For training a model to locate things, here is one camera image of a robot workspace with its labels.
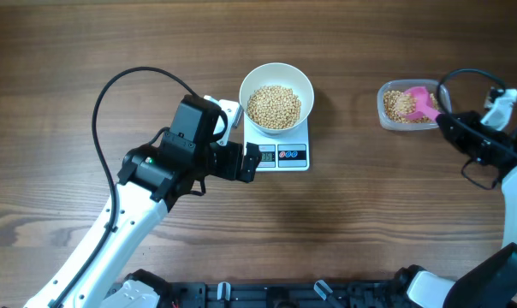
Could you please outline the pink measuring scoop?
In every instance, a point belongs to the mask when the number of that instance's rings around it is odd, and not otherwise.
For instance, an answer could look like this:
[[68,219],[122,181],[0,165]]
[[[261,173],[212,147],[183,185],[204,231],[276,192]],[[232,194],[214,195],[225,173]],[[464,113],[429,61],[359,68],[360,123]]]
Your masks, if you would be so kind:
[[407,89],[396,100],[396,111],[409,121],[428,118],[435,121],[440,112],[434,108],[431,95],[424,86]]

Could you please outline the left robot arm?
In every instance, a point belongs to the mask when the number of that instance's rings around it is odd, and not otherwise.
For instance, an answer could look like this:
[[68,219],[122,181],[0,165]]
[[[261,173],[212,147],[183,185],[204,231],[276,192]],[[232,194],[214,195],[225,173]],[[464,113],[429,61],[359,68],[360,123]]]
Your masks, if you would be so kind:
[[140,242],[168,214],[167,204],[151,199],[152,191],[129,181],[116,184],[116,209],[111,202],[103,208],[97,221],[82,241],[37,294],[30,298],[26,308],[51,307],[77,271],[99,243],[99,237],[108,228],[111,214],[116,214],[115,231],[109,235],[97,257],[91,262],[75,286],[62,300],[61,307],[159,307],[166,299],[161,292],[167,288],[155,282],[156,276],[146,272],[135,274],[112,290],[113,282],[122,271]]

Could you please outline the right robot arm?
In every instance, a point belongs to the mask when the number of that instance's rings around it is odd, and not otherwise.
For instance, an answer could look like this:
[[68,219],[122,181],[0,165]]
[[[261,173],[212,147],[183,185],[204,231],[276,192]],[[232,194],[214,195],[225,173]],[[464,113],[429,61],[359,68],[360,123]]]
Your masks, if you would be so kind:
[[395,293],[413,307],[514,307],[517,294],[517,128],[504,133],[493,122],[471,111],[440,114],[443,137],[471,162],[498,169],[505,218],[502,249],[457,281],[420,267],[403,269]]

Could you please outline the white digital kitchen scale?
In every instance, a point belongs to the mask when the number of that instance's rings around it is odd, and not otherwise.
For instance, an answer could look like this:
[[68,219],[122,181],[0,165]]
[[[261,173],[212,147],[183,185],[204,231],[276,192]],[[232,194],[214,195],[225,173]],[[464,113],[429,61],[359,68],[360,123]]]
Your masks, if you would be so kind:
[[258,172],[306,171],[310,167],[307,121],[286,133],[267,134],[245,115],[244,141],[258,145],[262,153]]

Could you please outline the soybeans in bowl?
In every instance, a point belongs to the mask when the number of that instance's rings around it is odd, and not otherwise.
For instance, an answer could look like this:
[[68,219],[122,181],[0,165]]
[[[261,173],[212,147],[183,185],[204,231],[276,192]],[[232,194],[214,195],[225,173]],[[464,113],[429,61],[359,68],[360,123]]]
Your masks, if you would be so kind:
[[291,88],[283,86],[263,86],[248,100],[249,118],[269,129],[292,127],[300,118],[301,101]]

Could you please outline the white bowl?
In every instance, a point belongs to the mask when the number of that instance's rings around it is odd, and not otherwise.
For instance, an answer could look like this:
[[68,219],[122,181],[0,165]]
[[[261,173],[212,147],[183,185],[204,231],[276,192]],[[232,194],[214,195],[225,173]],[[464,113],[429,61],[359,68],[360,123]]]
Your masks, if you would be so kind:
[[[290,128],[269,129],[261,127],[253,122],[247,114],[247,103],[251,95],[263,86],[283,86],[291,88],[300,101],[300,118]],[[286,133],[298,127],[311,114],[315,100],[315,92],[308,77],[297,67],[282,62],[271,62],[263,64],[252,70],[242,81],[239,93],[239,101],[247,116],[252,123],[261,131],[267,134]]]

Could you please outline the clear plastic container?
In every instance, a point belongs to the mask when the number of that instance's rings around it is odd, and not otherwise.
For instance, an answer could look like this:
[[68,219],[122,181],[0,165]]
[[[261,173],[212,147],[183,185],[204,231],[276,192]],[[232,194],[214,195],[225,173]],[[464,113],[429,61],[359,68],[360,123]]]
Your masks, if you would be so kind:
[[435,122],[426,122],[426,123],[401,123],[398,121],[393,121],[389,118],[388,108],[384,104],[384,94],[386,92],[392,91],[400,91],[404,92],[408,88],[414,86],[424,86],[429,93],[435,93],[437,89],[437,81],[436,80],[428,80],[428,79],[406,79],[406,80],[392,80],[384,84],[377,92],[377,111],[379,116],[379,121],[381,126],[384,129],[391,131],[402,131],[402,132],[411,132],[411,131],[424,131],[438,128],[438,125]]

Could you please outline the soybeans in container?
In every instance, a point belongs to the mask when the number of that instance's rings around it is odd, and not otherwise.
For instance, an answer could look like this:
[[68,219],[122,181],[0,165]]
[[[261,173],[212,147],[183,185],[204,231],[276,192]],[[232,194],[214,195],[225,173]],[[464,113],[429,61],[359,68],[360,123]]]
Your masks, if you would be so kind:
[[[396,104],[396,100],[402,95],[402,93],[403,92],[400,92],[400,91],[392,91],[392,92],[386,92],[384,94],[384,97],[383,97],[384,104],[388,108],[389,118],[390,119],[392,119],[393,121],[401,122],[401,123],[426,123],[426,122],[433,122],[433,121],[429,120],[426,117],[418,119],[418,120],[415,120],[415,121],[409,121],[406,118],[404,118],[403,116],[400,116],[397,113],[397,111],[396,111],[395,104]],[[437,100],[435,99],[435,97],[434,97],[434,95],[432,93],[430,93],[430,95],[431,95],[431,99],[432,99],[434,108],[437,109],[440,112]]]

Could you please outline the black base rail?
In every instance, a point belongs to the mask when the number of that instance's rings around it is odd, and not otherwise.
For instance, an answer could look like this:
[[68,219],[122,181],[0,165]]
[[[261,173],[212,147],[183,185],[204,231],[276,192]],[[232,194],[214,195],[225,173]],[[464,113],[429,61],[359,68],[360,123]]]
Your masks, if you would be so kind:
[[168,308],[412,307],[392,281],[288,284],[171,283]]

